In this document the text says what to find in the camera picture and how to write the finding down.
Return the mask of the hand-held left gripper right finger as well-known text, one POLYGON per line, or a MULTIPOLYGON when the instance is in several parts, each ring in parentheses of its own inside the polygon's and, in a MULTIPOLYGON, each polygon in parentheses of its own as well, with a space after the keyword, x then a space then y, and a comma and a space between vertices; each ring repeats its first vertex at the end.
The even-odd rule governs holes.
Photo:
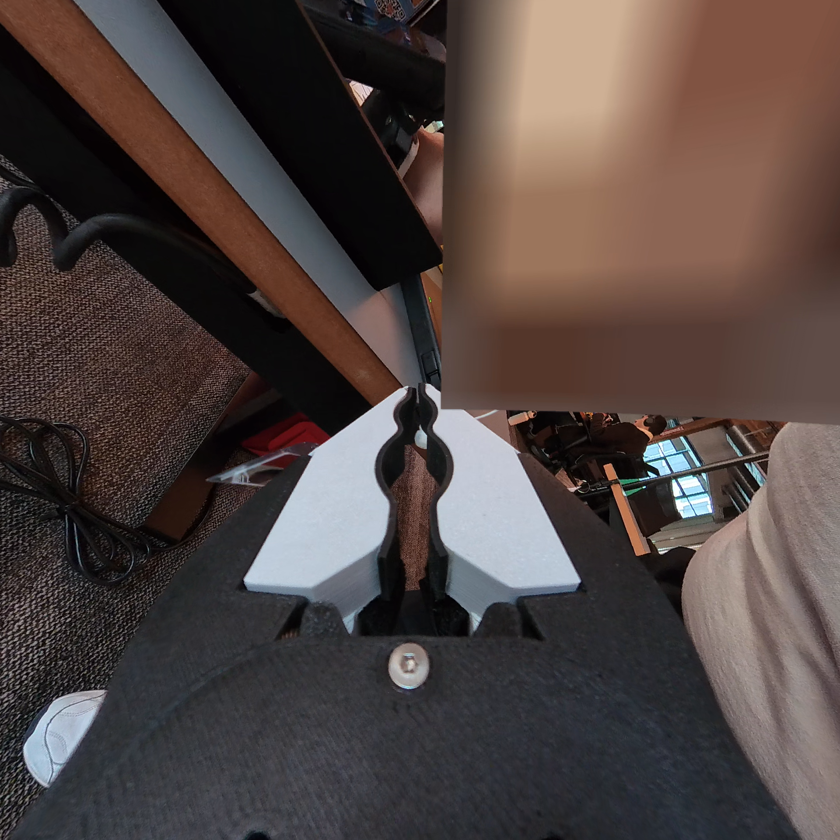
POLYGON ((495 603, 576 592, 581 579, 514 447, 439 404, 436 389, 418 387, 437 483, 422 589, 437 634, 468 635, 495 603))

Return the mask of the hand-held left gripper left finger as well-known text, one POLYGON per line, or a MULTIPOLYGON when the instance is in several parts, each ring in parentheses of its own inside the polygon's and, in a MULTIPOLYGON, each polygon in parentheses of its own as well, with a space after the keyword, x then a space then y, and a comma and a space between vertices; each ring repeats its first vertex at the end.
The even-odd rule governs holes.
POLYGON ((392 632, 406 582, 392 486, 418 428, 416 401, 416 388, 401 388, 313 451, 247 590, 328 602, 350 631, 392 632))

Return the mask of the person's right forearm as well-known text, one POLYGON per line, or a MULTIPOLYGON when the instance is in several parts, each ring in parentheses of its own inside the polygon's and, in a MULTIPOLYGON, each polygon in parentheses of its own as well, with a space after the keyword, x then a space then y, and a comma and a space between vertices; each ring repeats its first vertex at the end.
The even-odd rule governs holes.
POLYGON ((413 162, 403 180, 437 245, 443 244, 445 137, 420 129, 413 162))

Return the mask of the white desk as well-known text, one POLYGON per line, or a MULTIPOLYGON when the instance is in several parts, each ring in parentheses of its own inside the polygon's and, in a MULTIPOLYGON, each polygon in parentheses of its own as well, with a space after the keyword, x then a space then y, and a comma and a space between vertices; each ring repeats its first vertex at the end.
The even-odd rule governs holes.
POLYGON ((77 1, 402 385, 421 379, 403 292, 374 290, 154 1, 77 1))

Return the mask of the clear plastic wrapper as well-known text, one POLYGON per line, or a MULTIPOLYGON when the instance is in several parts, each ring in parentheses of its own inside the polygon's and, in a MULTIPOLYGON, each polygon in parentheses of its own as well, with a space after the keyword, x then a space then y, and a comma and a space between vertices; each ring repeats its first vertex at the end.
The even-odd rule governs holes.
POLYGON ((313 443, 301 443, 284 447, 237 467, 226 469, 206 478, 206 481, 214 484, 264 487, 275 474, 286 468, 292 459, 308 456, 318 446, 313 443))

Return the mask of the red bin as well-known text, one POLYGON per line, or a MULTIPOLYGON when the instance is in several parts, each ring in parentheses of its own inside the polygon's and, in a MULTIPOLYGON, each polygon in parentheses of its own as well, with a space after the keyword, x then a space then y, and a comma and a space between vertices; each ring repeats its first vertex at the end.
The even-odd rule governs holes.
POLYGON ((305 414, 295 413, 244 439, 241 446, 253 455, 262 457, 293 445, 322 445, 329 438, 330 436, 305 414))

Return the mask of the white sneaker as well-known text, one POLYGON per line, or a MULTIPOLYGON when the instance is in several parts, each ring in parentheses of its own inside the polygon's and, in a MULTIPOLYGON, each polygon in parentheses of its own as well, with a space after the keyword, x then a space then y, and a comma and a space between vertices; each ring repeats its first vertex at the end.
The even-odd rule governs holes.
POLYGON ((35 781, 49 787, 76 751, 97 716, 105 689, 73 692, 49 703, 29 726, 24 764, 35 781))

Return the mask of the wooden-edged grey table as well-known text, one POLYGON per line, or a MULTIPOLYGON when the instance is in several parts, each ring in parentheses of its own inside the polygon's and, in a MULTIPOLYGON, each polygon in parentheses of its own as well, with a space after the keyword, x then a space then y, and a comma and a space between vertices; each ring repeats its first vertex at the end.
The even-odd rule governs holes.
POLYGON ((79 6, 2 1, 2 25, 367 399, 397 378, 79 6))

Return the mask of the black open box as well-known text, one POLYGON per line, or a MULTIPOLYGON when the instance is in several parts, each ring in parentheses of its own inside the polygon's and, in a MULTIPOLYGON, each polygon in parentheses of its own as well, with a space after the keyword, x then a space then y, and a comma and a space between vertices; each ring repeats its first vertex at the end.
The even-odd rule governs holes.
POLYGON ((294 1, 161 1, 328 231, 376 290, 442 253, 294 1))

